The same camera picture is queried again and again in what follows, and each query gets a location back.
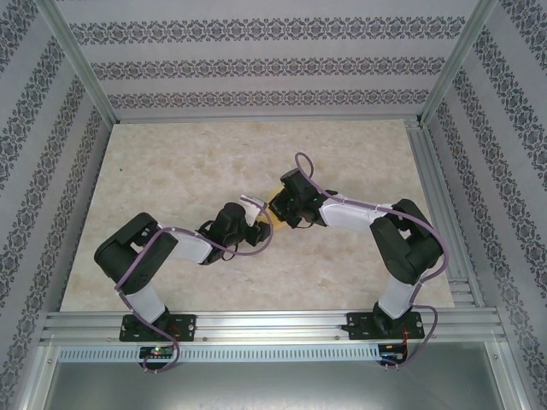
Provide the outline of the yellow paper sheet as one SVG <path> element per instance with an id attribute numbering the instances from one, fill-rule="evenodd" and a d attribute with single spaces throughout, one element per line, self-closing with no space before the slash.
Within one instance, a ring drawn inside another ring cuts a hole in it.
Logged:
<path id="1" fill-rule="evenodd" d="M 284 221 L 281 221 L 278 216 L 274 213 L 274 211 L 270 207 L 270 202 L 283 190 L 283 187 L 281 185 L 277 186 L 273 190 L 271 190 L 268 193 L 268 199 L 267 199 L 267 208 L 268 208 L 268 215 L 270 216 L 270 219 L 273 223 L 273 229 L 278 230 L 284 226 L 286 226 L 286 223 Z"/>

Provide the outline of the grey sheet metal tray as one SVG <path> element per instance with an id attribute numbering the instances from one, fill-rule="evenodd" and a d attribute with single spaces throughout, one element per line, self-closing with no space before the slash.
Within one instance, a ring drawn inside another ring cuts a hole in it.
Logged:
<path id="1" fill-rule="evenodd" d="M 74 362 L 41 348 L 16 410 L 533 410 L 505 343 L 433 343 L 400 370 L 372 361 Z"/>

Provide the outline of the thin aluminium wall rail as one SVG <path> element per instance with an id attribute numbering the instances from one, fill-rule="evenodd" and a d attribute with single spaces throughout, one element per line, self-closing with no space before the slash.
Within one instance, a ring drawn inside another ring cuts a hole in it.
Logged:
<path id="1" fill-rule="evenodd" d="M 402 120 L 405 126 L 418 126 L 417 115 L 402 114 L 352 114 L 352 115 L 253 115 L 253 116 L 194 116 L 173 118 L 134 118 L 120 120 L 125 124 L 167 124 L 167 123 L 220 123 L 220 122 L 292 122 L 292 121 L 364 121 Z"/>

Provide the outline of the long aluminium base rail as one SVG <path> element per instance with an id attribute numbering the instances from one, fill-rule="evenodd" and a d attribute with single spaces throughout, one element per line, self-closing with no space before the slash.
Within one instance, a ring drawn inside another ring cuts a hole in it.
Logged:
<path id="1" fill-rule="evenodd" d="M 440 308 L 434 316 L 420 309 L 418 327 L 432 332 L 430 341 L 505 341 L 507 333 L 494 307 Z M 346 310 L 196 312 L 192 331 L 197 344 L 349 343 Z M 42 344 L 118 344 L 123 312 L 60 312 L 46 316 Z"/>

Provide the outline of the aluminium side rail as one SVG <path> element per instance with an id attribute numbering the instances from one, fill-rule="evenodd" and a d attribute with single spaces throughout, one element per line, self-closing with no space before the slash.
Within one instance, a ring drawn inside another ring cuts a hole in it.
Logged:
<path id="1" fill-rule="evenodd" d="M 417 120 L 405 120 L 404 126 L 424 191 L 430 221 L 449 250 L 449 264 L 445 274 L 454 303 L 458 308 L 482 308 L 485 303 L 430 136 L 419 126 Z"/>

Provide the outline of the aluminium frame post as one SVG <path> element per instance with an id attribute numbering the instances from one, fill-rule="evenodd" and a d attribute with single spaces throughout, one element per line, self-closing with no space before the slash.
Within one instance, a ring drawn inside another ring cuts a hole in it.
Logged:
<path id="1" fill-rule="evenodd" d="M 417 116 L 421 128 L 424 128 L 431 122 L 432 117 L 438 109 L 438 105 L 442 102 L 445 93 L 467 58 L 468 53 L 473 47 L 473 43 L 482 31 L 492 10 L 497 5 L 497 1 L 477 0 L 473 12 L 463 27 L 460 37 L 457 39 L 422 110 Z"/>
<path id="2" fill-rule="evenodd" d="M 120 122 L 107 94 L 95 75 L 85 53 L 80 48 L 72 29 L 56 5 L 56 0 L 33 0 L 39 13 L 44 17 L 49 29 L 69 60 L 73 70 L 78 75 L 83 86 L 89 93 L 105 124 L 112 129 Z"/>

